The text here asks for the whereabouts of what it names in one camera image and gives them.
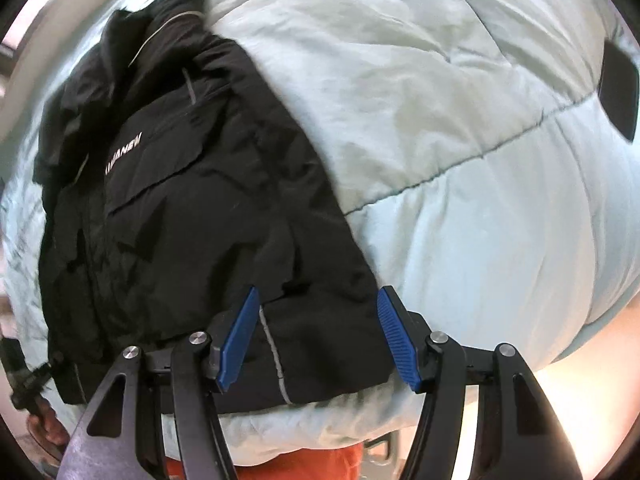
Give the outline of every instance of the black metal bracket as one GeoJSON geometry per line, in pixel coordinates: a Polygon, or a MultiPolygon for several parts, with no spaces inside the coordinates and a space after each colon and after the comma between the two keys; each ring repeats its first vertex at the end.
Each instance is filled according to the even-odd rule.
{"type": "Polygon", "coordinates": [[[470,480],[582,479],[551,404],[512,345],[493,351],[460,346],[418,321],[390,286],[380,291],[379,315],[401,375],[426,394],[401,480],[451,478],[465,385],[473,384],[479,385],[479,415],[470,480]],[[408,355],[415,356],[413,370],[408,355]]]}
{"type": "Polygon", "coordinates": [[[125,349],[81,417],[58,479],[166,479],[157,386],[170,380],[187,479],[237,480],[212,394],[238,377],[259,309],[251,287],[243,303],[216,316],[210,332],[148,354],[138,346],[125,349]]]}

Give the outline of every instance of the reflective strip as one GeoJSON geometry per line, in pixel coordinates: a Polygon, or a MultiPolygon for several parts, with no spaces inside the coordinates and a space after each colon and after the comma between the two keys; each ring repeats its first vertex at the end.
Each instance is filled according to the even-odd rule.
{"type": "Polygon", "coordinates": [[[191,97],[191,104],[196,104],[196,92],[193,91],[193,85],[191,85],[191,78],[189,77],[189,72],[185,67],[182,67],[182,74],[187,81],[187,88],[189,89],[189,97],[191,97]]]}
{"type": "Polygon", "coordinates": [[[280,356],[278,355],[278,349],[276,348],[276,343],[271,336],[271,332],[269,327],[267,326],[267,319],[264,317],[264,311],[262,307],[260,307],[260,323],[262,324],[262,328],[264,329],[264,334],[267,336],[267,341],[269,342],[269,346],[271,347],[271,353],[273,354],[273,361],[276,363],[276,372],[278,373],[278,385],[280,386],[280,393],[282,394],[282,398],[287,404],[293,404],[291,399],[289,399],[289,394],[287,393],[287,389],[284,385],[284,373],[282,371],[282,365],[280,364],[280,356]]]}
{"type": "Polygon", "coordinates": [[[74,363],[74,371],[76,372],[76,379],[78,380],[78,387],[80,388],[80,394],[82,395],[82,400],[87,404],[86,395],[84,394],[84,388],[82,387],[82,382],[80,381],[80,374],[78,373],[78,365],[74,363]]]}

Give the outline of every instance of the jacket pocket flap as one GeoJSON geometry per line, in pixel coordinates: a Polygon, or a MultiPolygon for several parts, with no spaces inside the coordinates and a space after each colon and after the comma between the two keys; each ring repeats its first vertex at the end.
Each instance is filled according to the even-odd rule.
{"type": "Polygon", "coordinates": [[[226,99],[192,107],[149,135],[130,134],[105,168],[105,210],[116,211],[149,187],[181,172],[201,155],[226,99]]]}

